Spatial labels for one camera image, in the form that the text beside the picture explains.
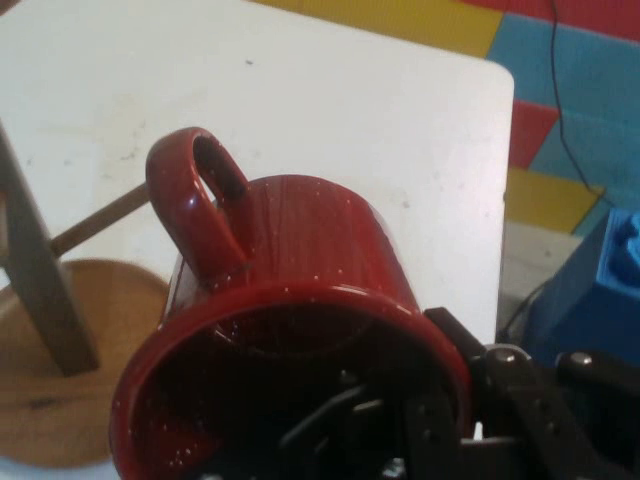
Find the red mug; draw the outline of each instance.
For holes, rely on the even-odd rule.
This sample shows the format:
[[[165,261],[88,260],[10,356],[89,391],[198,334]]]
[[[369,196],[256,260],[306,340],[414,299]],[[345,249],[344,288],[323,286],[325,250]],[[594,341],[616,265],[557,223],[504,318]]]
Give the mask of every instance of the red mug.
[[[468,433],[466,365],[420,312],[362,197],[309,176],[248,182],[200,128],[153,146],[147,186],[181,258],[158,331],[114,396],[122,478],[182,478],[257,419],[311,408],[345,373],[436,372]]]

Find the white table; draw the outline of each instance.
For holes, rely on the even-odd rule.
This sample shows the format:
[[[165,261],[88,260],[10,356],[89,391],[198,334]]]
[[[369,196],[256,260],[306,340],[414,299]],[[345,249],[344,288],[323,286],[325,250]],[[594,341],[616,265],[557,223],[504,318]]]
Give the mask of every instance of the white table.
[[[159,137],[199,125],[249,178],[304,173],[363,195],[421,306],[493,340],[502,67],[241,0],[29,0],[0,18],[0,45],[0,115],[52,234],[140,183]],[[65,258],[168,278],[175,255],[146,206]]]

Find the red foam tile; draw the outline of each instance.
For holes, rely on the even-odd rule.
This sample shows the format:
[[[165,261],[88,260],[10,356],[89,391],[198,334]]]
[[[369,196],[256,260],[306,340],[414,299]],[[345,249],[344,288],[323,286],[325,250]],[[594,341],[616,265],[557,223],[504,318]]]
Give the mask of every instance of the red foam tile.
[[[551,0],[463,0],[481,7],[552,21]],[[638,0],[556,0],[560,23],[640,42]]]
[[[511,120],[509,165],[529,168],[547,134],[558,119],[558,110],[515,100]]]

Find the yellow foam tile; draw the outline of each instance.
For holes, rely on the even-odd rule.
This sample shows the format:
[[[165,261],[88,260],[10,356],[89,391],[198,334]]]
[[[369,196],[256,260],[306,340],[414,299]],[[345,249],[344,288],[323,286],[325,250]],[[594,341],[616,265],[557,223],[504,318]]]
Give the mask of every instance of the yellow foam tile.
[[[312,17],[485,57],[502,12],[459,0],[256,0]]]
[[[594,190],[604,191],[602,187]],[[597,200],[580,182],[516,167],[507,174],[507,220],[571,233]]]

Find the stool leg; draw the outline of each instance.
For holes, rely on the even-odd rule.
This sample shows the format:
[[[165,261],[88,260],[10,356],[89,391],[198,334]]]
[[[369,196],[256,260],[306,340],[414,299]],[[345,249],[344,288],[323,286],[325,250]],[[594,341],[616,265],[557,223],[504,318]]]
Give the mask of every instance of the stool leg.
[[[6,214],[3,265],[42,340],[64,375],[98,367],[98,354],[55,257],[46,226],[0,125],[0,197]]]

